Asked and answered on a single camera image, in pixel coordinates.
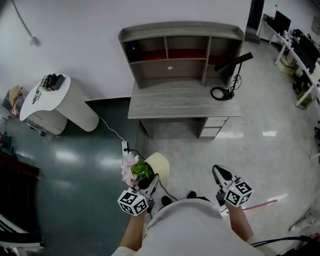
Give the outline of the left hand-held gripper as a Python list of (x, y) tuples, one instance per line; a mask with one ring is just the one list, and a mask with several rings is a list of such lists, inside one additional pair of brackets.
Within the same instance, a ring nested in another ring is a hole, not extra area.
[(148, 188), (142, 189), (136, 184), (124, 190), (117, 200), (121, 210), (135, 217), (144, 211), (150, 213), (155, 205), (153, 193), (157, 189), (159, 180), (160, 176), (157, 173)]

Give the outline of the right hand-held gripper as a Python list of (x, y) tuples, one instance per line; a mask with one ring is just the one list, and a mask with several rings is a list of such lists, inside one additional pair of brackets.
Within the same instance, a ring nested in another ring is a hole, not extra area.
[(247, 202), (254, 192), (253, 187), (230, 168), (224, 165), (214, 165), (212, 167), (212, 174), (216, 184), (221, 188), (216, 195), (216, 199), (220, 206), (225, 202), (239, 207)]

